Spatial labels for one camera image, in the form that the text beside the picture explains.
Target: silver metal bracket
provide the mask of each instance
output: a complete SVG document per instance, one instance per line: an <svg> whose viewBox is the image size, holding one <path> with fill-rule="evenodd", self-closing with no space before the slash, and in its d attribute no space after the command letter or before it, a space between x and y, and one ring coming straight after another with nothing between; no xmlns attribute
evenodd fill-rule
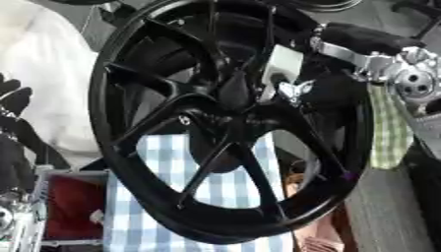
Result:
<svg viewBox="0 0 441 252"><path fill-rule="evenodd" d="M441 98L441 57L424 48L406 47L398 55L372 52L362 55L321 39L326 26L315 30L311 47L355 66L352 76L362 82L383 84L395 107L415 136L441 159L441 110L427 111Z"/></svg>

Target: white checkered tablecloth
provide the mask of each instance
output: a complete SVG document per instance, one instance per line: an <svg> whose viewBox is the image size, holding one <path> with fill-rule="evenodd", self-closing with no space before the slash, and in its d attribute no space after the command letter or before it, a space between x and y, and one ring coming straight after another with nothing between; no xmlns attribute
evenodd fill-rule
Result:
<svg viewBox="0 0 441 252"><path fill-rule="evenodd" d="M273 190L284 198L273 137L261 138L253 149L265 170ZM197 163L188 151L186 135L146 136L138 145L138 153L157 176L175 190L182 190L196 172ZM212 174L199 187L196 199L226 208L259 206L259 193L243 167L225 174ZM106 252L180 252L180 251L293 251L290 232L262 237L254 241L213 245L186 239L157 223L135 200L113 173L107 184L107 206L104 223Z"/></svg>

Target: motorcycle part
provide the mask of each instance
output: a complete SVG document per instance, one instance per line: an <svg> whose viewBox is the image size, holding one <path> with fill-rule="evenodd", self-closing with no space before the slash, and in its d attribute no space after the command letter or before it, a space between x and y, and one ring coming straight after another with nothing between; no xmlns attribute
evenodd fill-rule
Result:
<svg viewBox="0 0 441 252"><path fill-rule="evenodd" d="M395 107L427 153L440 159L441 110L438 104L441 98L441 57L420 47L406 47L415 43L412 40L363 28L358 29L356 37L351 34L355 28L348 27L341 24L319 26L310 40L311 47L324 55L353 64L356 68L354 75L358 80L384 84ZM383 48L389 55L379 52L360 54L357 43L360 40L364 41L367 48ZM342 44L353 44L358 50L353 51L351 47Z"/></svg>
<svg viewBox="0 0 441 252"><path fill-rule="evenodd" d="M347 196L371 147L372 114L366 96L359 105L345 108L345 144L338 157L299 108L279 98L257 102L274 45L289 47L297 34L315 26L298 11L276 10L257 1L161 1L139 11L112 35L94 67L91 121L105 162L157 221L195 240L237 243L305 225ZM188 68L193 74L187 84L167 78ZM130 84L165 97L135 126L129 123L131 106L126 109L124 104L136 100L124 102L118 92L126 94ZM179 116L190 118L190 125L211 146L182 192L159 180L136 153L141 136L179 121ZM286 129L308 145L321 160L323 175L281 202L250 152L257 138L276 129ZM260 192L260 207L224 209L193 199L201 181L216 170L211 164L224 155L244 164Z"/></svg>

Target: chrome part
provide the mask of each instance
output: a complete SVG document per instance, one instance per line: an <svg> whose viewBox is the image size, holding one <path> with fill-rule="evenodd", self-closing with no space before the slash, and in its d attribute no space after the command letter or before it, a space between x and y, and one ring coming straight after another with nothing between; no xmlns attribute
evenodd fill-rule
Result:
<svg viewBox="0 0 441 252"><path fill-rule="evenodd" d="M262 94L259 97L259 102L265 102L271 100L276 95L276 89L274 85L266 85Z"/></svg>
<svg viewBox="0 0 441 252"><path fill-rule="evenodd" d="M0 206L0 238L10 233L13 226L13 220L13 213L9 209Z"/></svg>
<svg viewBox="0 0 441 252"><path fill-rule="evenodd" d="M310 39L311 47L353 64L353 76L364 82L384 83L388 94L415 136L432 155L441 159L441 111L427 114L426 106L441 98L441 57L424 48L406 47L395 56L372 52L361 55L324 42L323 26Z"/></svg>
<svg viewBox="0 0 441 252"><path fill-rule="evenodd" d="M12 235L20 213L28 212L30 206L29 195L18 190L0 195L0 238Z"/></svg>
<svg viewBox="0 0 441 252"><path fill-rule="evenodd" d="M300 105L300 97L312 90L314 81L307 81L299 85L289 83L279 83L278 93L287 99L292 106Z"/></svg>
<svg viewBox="0 0 441 252"><path fill-rule="evenodd" d="M179 121L182 125L188 126L191 124L190 118L185 115L179 115Z"/></svg>

